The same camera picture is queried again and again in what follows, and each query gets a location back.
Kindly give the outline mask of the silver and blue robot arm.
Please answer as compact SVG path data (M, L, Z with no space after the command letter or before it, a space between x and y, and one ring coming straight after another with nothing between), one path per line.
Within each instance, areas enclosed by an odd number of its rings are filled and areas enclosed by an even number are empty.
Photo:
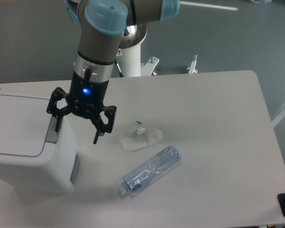
M126 27L175 17L178 0L80 0L66 1L78 19L81 37L69 92L57 87L47 113L56 120L58 132L64 116L88 119L96 137L110 133L116 106L103 101Z

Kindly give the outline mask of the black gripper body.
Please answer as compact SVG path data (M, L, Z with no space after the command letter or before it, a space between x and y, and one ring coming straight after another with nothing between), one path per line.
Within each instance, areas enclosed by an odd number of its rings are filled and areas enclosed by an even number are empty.
M103 111L103 101L109 81L85 81L76 72L73 73L67 103L72 106L75 115L86 119L97 119Z

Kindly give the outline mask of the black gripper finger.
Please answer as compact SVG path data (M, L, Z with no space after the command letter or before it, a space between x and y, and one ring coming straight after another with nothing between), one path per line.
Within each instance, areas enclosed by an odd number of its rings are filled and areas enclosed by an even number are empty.
M91 122L96 128L95 137L93 144L96 144L100 136L104 136L105 133L111 133L114 127L114 121L116 116L117 107L114 105L104 106L102 105L99 109L92 110ZM101 118L100 113L104 113L107 118L107 123L105 124Z
M66 93L61 87L57 87L51 94L48 106L47 113L51 114L56 119L55 132L59 131L60 122L64 116L71 113L71 107L66 104L62 108L58 108L58 102L62 99L67 98L68 93Z

